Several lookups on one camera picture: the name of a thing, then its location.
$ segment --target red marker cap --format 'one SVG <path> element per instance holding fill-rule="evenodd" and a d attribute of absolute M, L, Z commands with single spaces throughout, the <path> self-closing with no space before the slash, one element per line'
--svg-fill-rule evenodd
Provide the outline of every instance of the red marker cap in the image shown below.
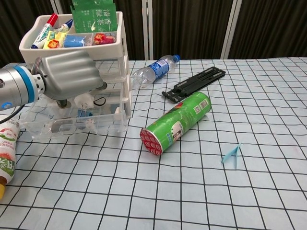
<path fill-rule="evenodd" d="M 57 19 L 58 19 L 57 14 L 56 14 L 56 13 L 53 13 L 53 14 L 51 15 L 51 17 L 48 19 L 48 22 L 47 22 L 47 23 L 50 24 L 51 26 L 54 26 L 54 24 L 56 23 Z"/>

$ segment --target plastic water bottle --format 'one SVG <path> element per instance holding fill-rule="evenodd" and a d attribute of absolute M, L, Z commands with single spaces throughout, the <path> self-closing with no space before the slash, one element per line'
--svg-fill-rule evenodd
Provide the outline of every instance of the plastic water bottle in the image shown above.
<path fill-rule="evenodd" d="M 170 70 L 174 69 L 176 63 L 180 61 L 180 56 L 166 55 L 155 63 L 137 70 L 131 76 L 141 87 L 145 87 L 149 83 L 153 83 L 156 79 L 161 78 Z"/>

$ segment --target small blue paper piece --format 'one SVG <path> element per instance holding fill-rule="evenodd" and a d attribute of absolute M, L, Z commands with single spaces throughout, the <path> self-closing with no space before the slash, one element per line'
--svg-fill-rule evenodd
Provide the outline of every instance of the small blue paper piece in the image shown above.
<path fill-rule="evenodd" d="M 228 160 L 231 156 L 235 156 L 235 169 L 236 169 L 236 164 L 237 164 L 237 157 L 238 157 L 238 150 L 241 147 L 241 143 L 237 145 L 232 151 L 227 153 L 225 156 L 222 158 L 222 163 L 224 163 L 226 160 Z"/>

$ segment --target bottle cap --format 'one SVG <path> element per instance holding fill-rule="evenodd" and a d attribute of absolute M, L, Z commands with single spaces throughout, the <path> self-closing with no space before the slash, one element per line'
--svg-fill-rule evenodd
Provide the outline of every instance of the bottle cap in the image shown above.
<path fill-rule="evenodd" d="M 2 199 L 5 191 L 5 186 L 0 184 L 0 200 Z"/>
<path fill-rule="evenodd" d="M 174 56 L 175 56 L 175 57 L 176 57 L 176 59 L 177 59 L 177 61 L 176 61 L 176 62 L 179 62 L 179 61 L 180 61 L 180 55 L 175 54 Z"/>
<path fill-rule="evenodd" d="M 68 22 L 65 23 L 69 29 L 71 28 L 72 22 L 73 22 L 73 19 L 70 19 Z"/>
<path fill-rule="evenodd" d="M 54 26 L 54 24 L 56 23 L 57 19 L 58 19 L 57 14 L 53 13 L 51 15 L 51 17 L 48 19 L 47 23 L 50 24 L 51 26 Z"/>

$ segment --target black cable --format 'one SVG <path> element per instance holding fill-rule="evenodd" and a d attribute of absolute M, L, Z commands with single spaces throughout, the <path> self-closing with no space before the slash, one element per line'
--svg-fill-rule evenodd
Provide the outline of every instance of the black cable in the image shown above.
<path fill-rule="evenodd" d="M 12 113 L 11 115 L 9 115 L 7 118 L 3 119 L 0 121 L 0 125 L 4 122 L 7 122 L 8 120 L 10 120 L 11 118 L 13 118 L 14 116 L 16 116 L 22 109 L 24 108 L 24 104 L 21 105 L 14 113 Z"/>
<path fill-rule="evenodd" d="M 103 102 L 102 104 L 97 104 L 96 101 L 98 101 L 98 100 L 100 100 L 100 99 L 104 99 L 105 102 Z M 93 102 L 94 102 L 94 105 L 103 106 L 103 105 L 106 103 L 106 98 L 105 98 L 105 97 L 101 97 L 101 98 L 98 98 L 98 99 L 94 100 Z"/>

